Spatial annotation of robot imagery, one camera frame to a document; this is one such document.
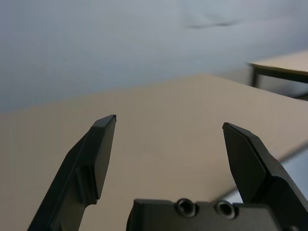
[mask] gray wall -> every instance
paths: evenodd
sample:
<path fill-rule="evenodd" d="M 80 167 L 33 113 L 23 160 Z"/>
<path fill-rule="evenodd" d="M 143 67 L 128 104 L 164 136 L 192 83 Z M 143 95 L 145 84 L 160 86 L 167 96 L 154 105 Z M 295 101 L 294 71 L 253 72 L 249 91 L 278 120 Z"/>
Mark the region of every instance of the gray wall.
<path fill-rule="evenodd" d="M 0 111 L 199 72 L 247 82 L 245 62 L 308 47 L 297 1 L 293 17 L 207 29 L 184 28 L 177 0 L 1 1 Z"/>

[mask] screw hole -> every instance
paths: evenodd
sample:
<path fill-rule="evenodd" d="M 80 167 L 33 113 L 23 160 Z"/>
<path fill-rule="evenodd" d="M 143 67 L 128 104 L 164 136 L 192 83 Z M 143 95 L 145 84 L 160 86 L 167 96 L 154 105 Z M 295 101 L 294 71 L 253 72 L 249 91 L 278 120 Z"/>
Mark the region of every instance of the screw hole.
<path fill-rule="evenodd" d="M 232 208 L 228 204 L 221 204 L 219 210 L 222 214 L 230 216 L 232 214 Z"/>
<path fill-rule="evenodd" d="M 176 211 L 184 217 L 191 218 L 196 214 L 196 205 L 188 199 L 179 199 L 175 204 Z"/>
<path fill-rule="evenodd" d="M 226 219 L 235 218 L 234 207 L 227 201 L 218 201 L 216 203 L 216 211 L 218 214 L 220 214 L 222 217 Z"/>

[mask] table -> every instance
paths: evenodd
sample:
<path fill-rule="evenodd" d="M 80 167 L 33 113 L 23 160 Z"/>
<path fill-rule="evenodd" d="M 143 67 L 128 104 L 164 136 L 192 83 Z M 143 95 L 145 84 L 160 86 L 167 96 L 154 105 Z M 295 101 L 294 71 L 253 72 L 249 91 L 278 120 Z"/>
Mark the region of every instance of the table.
<path fill-rule="evenodd" d="M 258 135 L 276 158 L 308 139 L 308 102 L 205 74 L 0 115 L 3 230 L 26 230 L 66 153 L 116 114 L 109 168 L 81 231 L 123 231 L 133 199 L 211 201 L 234 181 L 222 125 Z"/>
<path fill-rule="evenodd" d="M 249 63 L 251 86 L 258 87 L 259 75 L 308 83 L 308 51 Z"/>

